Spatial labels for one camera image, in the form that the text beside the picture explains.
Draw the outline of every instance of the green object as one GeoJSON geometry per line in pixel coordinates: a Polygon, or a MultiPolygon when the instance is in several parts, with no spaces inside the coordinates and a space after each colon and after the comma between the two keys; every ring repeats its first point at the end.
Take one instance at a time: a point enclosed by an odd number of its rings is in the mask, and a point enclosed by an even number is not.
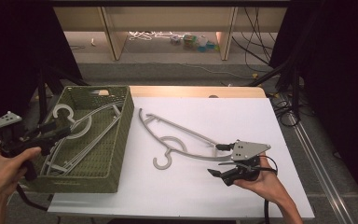
{"type": "MultiPolygon", "coordinates": [[[[43,193],[73,192],[73,193],[114,193],[118,189],[121,166],[127,144],[128,133],[133,115],[133,101],[128,86],[92,86],[66,87],[57,104],[69,105],[74,110],[74,119],[81,119],[89,112],[116,103],[121,111],[121,118],[87,156],[69,173],[64,176],[39,175],[36,180],[22,184],[31,190],[43,193]]],[[[89,131],[76,139],[67,139],[57,154],[54,164],[64,165],[79,151],[97,137],[113,120],[112,109],[105,109],[92,116],[89,131]]],[[[70,125],[66,118],[67,110],[59,110],[58,128],[70,125]]],[[[81,131],[86,121],[77,127],[81,131]]],[[[40,156],[34,161],[34,167],[39,174],[46,157],[40,156]]]]}

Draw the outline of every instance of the white surface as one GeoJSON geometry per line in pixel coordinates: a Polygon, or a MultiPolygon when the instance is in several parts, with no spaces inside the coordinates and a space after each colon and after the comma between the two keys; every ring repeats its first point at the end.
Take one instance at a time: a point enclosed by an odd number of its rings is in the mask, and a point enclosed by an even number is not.
{"type": "MultiPolygon", "coordinates": [[[[279,177],[297,204],[303,218],[314,217],[269,99],[133,98],[135,104],[124,156],[118,193],[55,194],[49,212],[64,215],[106,217],[162,217],[244,219],[263,217],[264,200],[249,190],[227,187],[207,169],[222,172],[232,166],[217,161],[200,161],[172,153],[167,170],[153,166],[153,158],[164,163],[165,148],[145,129],[138,117],[139,108],[187,127],[220,143],[242,141],[270,144],[267,155],[279,166],[279,177]]],[[[159,131],[179,133],[162,122],[151,123],[159,131]]],[[[206,144],[187,145],[190,152],[204,151],[206,144]]],[[[269,215],[281,217],[270,204],[269,215]]]]}

